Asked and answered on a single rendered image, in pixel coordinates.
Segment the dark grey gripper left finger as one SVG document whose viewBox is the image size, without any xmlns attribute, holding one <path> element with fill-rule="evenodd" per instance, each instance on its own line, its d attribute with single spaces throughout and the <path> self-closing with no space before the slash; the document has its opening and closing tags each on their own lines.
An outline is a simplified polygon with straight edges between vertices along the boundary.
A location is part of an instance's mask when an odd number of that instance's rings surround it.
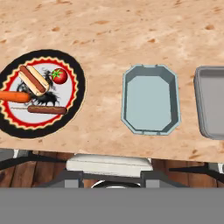
<svg viewBox="0 0 224 224">
<path fill-rule="evenodd" d="M 56 178 L 38 187 L 83 188 L 83 172 L 63 170 Z"/>
</svg>

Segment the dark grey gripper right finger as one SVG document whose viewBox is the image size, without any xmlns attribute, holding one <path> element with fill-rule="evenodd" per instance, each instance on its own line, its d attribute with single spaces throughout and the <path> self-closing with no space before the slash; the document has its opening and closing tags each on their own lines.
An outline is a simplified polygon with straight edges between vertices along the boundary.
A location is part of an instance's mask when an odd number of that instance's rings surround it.
<svg viewBox="0 0 224 224">
<path fill-rule="evenodd" d="M 141 172 L 142 188 L 171 188 L 185 187 L 185 185 L 175 182 L 168 178 L 161 171 L 142 171 Z"/>
</svg>

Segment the blue-grey tupperware container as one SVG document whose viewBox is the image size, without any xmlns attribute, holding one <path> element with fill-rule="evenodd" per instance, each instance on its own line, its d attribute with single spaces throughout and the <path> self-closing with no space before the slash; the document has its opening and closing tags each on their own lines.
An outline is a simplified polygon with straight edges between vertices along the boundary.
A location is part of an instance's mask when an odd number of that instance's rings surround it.
<svg viewBox="0 0 224 224">
<path fill-rule="evenodd" d="M 132 66 L 122 77 L 121 119 L 134 134 L 171 134 L 181 120 L 178 76 L 165 65 Z"/>
</svg>

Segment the large round patterned plate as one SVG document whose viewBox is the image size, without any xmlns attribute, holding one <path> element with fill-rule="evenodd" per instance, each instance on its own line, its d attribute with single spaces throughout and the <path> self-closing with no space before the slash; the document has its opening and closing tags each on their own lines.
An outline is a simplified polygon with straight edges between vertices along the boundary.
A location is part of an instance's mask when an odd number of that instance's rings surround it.
<svg viewBox="0 0 224 224">
<path fill-rule="evenodd" d="M 33 66 L 48 82 L 49 90 L 36 96 L 19 78 L 20 66 Z M 62 68 L 67 81 L 56 84 L 52 72 Z M 0 73 L 0 91 L 24 92 L 31 100 L 26 103 L 0 100 L 0 130 L 12 137 L 38 138 L 52 134 L 69 123 L 79 111 L 84 100 L 86 80 L 81 65 L 71 55 L 59 50 L 28 52 L 14 59 Z M 64 115 L 29 113 L 29 106 L 65 107 Z"/>
</svg>

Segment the grey tupperware container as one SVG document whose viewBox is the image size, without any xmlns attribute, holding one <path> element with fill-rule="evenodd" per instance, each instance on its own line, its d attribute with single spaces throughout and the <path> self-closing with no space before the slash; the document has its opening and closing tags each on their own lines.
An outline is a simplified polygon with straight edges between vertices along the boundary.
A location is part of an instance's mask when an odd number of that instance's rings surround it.
<svg viewBox="0 0 224 224">
<path fill-rule="evenodd" d="M 199 66 L 193 79 L 199 131 L 224 140 L 224 66 Z"/>
</svg>

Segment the round black and white stool base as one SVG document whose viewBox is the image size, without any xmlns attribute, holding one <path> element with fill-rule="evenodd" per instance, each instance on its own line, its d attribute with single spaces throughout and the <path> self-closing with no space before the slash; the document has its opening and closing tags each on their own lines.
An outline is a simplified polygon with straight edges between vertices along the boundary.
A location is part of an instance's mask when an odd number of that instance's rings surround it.
<svg viewBox="0 0 224 224">
<path fill-rule="evenodd" d="M 93 185 L 93 188 L 140 188 L 141 186 L 137 183 L 129 182 L 117 182 L 101 180 Z"/>
</svg>

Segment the black stool bar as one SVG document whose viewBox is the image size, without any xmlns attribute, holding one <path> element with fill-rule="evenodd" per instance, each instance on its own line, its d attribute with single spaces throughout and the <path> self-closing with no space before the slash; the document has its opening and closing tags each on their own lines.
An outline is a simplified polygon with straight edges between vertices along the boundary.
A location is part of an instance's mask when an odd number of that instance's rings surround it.
<svg viewBox="0 0 224 224">
<path fill-rule="evenodd" d="M 30 155 L 29 157 L 9 158 L 0 162 L 0 171 L 11 168 L 15 165 L 20 165 L 26 162 L 50 162 L 50 163 L 65 163 L 66 160 L 57 159 L 54 157 L 46 157 L 41 155 Z"/>
<path fill-rule="evenodd" d="M 221 174 L 217 171 L 210 170 L 207 166 L 192 166 L 192 167 L 179 167 L 179 168 L 170 168 L 170 172 L 185 172 L 185 173 L 197 173 L 197 174 L 206 174 L 207 176 L 216 179 L 224 184 L 224 174 Z"/>
</svg>

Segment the brown sausage on stick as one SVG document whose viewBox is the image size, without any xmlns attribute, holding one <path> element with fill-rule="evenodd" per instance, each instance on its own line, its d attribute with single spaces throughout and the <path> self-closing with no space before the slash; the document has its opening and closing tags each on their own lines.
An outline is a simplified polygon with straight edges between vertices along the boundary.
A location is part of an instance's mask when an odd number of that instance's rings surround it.
<svg viewBox="0 0 224 224">
<path fill-rule="evenodd" d="M 65 107 L 54 107 L 54 106 L 29 106 L 25 108 L 29 113 L 36 114 L 53 114 L 53 115 L 64 115 L 67 112 Z"/>
</svg>

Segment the orange carrot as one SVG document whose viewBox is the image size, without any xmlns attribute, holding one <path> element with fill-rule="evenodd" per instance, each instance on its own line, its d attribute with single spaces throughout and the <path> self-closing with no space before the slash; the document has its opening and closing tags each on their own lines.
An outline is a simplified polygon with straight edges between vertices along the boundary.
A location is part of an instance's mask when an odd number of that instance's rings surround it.
<svg viewBox="0 0 224 224">
<path fill-rule="evenodd" d="M 29 94 L 16 91 L 0 91 L 0 100 L 7 102 L 26 103 L 31 100 Z"/>
</svg>

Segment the red tomato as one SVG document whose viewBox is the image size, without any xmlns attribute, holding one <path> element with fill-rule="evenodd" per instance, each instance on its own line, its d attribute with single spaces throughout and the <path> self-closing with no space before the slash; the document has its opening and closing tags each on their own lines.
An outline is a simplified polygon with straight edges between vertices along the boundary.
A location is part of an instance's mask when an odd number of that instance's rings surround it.
<svg viewBox="0 0 224 224">
<path fill-rule="evenodd" d="M 67 81 L 67 72 L 62 68 L 56 68 L 52 71 L 52 81 L 62 85 Z"/>
</svg>

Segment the hot dog in bun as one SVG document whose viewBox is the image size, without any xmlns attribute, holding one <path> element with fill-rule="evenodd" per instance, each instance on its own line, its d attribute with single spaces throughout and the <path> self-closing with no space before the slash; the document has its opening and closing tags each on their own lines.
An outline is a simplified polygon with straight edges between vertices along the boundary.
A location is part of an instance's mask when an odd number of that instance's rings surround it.
<svg viewBox="0 0 224 224">
<path fill-rule="evenodd" d="M 48 82 L 33 66 L 20 66 L 18 76 L 36 96 L 49 90 Z"/>
</svg>

